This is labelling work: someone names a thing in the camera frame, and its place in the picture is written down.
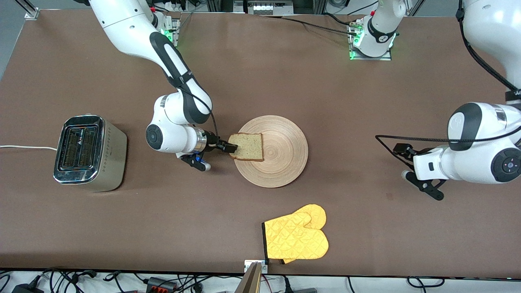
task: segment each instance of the quilted fabric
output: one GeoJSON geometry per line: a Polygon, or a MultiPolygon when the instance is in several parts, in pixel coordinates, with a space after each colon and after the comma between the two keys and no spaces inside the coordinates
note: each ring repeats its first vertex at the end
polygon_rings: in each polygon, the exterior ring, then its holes
{"type": "Polygon", "coordinates": [[[320,230],[325,223],[326,212],[316,204],[263,223],[266,257],[281,259],[283,263],[323,257],[329,248],[326,235],[320,230]]]}

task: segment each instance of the white cable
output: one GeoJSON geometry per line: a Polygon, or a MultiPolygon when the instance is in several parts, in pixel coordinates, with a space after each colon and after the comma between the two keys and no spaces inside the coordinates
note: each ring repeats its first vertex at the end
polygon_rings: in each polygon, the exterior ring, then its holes
{"type": "Polygon", "coordinates": [[[51,148],[50,146],[0,145],[0,148],[48,149],[48,150],[58,151],[56,148],[51,148]]]}

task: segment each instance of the brown tabletop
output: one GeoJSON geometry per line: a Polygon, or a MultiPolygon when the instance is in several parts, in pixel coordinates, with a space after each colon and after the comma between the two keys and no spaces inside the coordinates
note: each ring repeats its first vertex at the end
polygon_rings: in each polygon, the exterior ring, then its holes
{"type": "Polygon", "coordinates": [[[174,91],[160,68],[117,51],[90,10],[42,11],[0,82],[0,143],[55,146],[68,118],[98,114],[128,136],[126,173],[117,190],[95,194],[54,181],[53,151],[2,149],[0,266],[241,272],[264,256],[263,221],[316,203],[329,251],[271,273],[520,278],[521,181],[450,181],[438,202],[401,179],[404,166],[374,139],[444,137],[461,104],[503,102],[454,19],[405,18],[400,33],[393,61],[351,61],[341,34],[250,15],[191,17],[179,51],[213,98],[219,133],[280,115],[307,137],[302,175],[265,189],[226,154],[206,155],[212,170],[201,173],[153,151],[144,132],[154,101],[174,91]]]}

